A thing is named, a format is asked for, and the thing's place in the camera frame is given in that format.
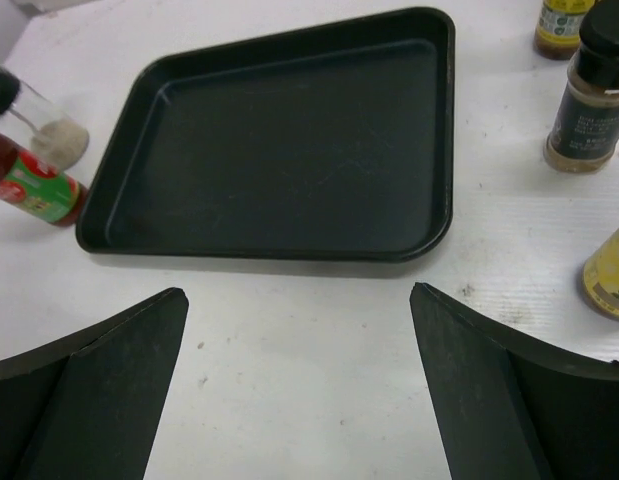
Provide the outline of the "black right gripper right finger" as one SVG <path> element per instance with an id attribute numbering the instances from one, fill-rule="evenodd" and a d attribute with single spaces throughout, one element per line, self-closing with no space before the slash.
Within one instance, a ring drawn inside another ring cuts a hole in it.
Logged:
<path id="1" fill-rule="evenodd" d="M 619 479 L 619 362 L 558 348 L 426 283 L 410 308 L 454 479 Z"/>

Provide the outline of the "dark label spice jar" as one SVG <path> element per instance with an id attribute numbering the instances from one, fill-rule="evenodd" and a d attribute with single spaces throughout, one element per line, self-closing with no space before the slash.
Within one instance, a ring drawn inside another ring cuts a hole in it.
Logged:
<path id="1" fill-rule="evenodd" d="M 607 164 L 619 141 L 619 1 L 595 3 L 579 35 L 544 158 L 558 171 L 584 174 Z"/>

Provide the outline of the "black rectangular tray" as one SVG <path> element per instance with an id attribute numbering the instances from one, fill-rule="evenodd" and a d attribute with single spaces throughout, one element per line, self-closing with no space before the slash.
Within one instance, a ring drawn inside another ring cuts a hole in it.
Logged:
<path id="1" fill-rule="evenodd" d="M 455 26 L 412 7 L 161 58 L 76 226 L 90 253 L 405 262 L 453 209 Z"/>

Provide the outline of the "glass pepper grinder black top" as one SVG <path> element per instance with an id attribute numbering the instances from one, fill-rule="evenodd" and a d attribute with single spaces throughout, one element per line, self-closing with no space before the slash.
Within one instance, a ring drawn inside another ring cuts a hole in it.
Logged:
<path id="1" fill-rule="evenodd" d="M 0 65 L 0 133 L 65 171 L 84 155 L 89 132 Z"/>

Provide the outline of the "amber sauce bottle yellow label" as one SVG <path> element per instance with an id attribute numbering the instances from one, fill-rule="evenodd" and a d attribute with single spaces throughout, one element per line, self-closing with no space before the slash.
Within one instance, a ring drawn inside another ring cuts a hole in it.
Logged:
<path id="1" fill-rule="evenodd" d="M 550 60 L 569 60 L 580 45 L 581 23 L 595 0 L 543 0 L 533 47 Z"/>

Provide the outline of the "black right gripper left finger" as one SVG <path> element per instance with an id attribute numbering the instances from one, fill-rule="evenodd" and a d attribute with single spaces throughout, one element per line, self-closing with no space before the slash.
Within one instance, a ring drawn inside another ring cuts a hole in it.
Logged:
<path id="1" fill-rule="evenodd" d="M 0 361 L 0 479 L 141 479 L 189 302 L 166 289 Z"/>

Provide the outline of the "red chili sauce bottle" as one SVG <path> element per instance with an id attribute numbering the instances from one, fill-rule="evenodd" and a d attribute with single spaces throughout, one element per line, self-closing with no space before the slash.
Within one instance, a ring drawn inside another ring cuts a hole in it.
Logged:
<path id="1" fill-rule="evenodd" d="M 0 200 L 48 224 L 73 225 L 88 189 L 0 134 Z"/>

